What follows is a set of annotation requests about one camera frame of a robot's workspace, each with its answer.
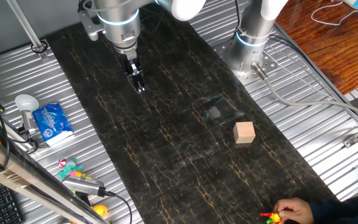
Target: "black marble surface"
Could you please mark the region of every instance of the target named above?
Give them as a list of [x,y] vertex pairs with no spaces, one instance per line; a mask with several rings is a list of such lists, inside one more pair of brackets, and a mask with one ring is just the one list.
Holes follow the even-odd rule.
[[[265,223],[280,198],[333,196],[189,23],[166,16],[140,35],[141,95],[102,35],[77,24],[47,40],[146,224]],[[242,121],[256,132],[246,146]]]

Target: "table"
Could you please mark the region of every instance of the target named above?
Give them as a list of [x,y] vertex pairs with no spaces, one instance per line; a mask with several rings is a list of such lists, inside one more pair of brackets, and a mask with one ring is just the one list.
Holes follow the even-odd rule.
[[[278,24],[300,46],[342,94],[358,87],[358,13],[329,26],[311,20],[312,12],[330,1],[289,0],[278,17]],[[314,18],[338,23],[353,11],[348,5],[318,11]]]
[[[189,23],[140,35],[143,94],[81,24],[47,40],[146,224],[265,223],[280,198],[334,197]],[[243,121],[256,138],[237,145]]]

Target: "finger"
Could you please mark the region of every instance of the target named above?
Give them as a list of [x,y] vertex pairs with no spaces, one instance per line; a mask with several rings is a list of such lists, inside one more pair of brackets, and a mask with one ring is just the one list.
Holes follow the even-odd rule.
[[281,211],[278,215],[281,217],[282,220],[298,221],[300,217],[298,212],[292,212],[292,211]]
[[274,205],[273,213],[277,213],[277,208],[278,208],[278,203],[276,203],[276,205]]
[[298,211],[299,201],[294,199],[281,199],[277,202],[277,211],[280,212],[286,208],[289,208],[293,211]]

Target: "wooden floor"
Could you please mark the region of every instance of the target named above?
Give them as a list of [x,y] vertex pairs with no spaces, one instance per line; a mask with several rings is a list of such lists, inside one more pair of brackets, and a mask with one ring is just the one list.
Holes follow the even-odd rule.
[[[337,2],[289,0],[278,17],[278,24],[335,86],[346,94],[358,87],[358,12],[344,19],[340,26],[323,25],[311,19],[314,10],[330,4]],[[341,4],[317,12],[314,18],[338,23],[353,10]]]

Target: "yellow ball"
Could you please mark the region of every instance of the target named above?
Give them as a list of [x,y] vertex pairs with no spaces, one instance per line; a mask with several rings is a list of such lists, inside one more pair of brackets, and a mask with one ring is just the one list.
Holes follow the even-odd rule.
[[105,217],[107,215],[107,207],[104,205],[97,205],[92,207],[95,212],[97,212],[101,217]]

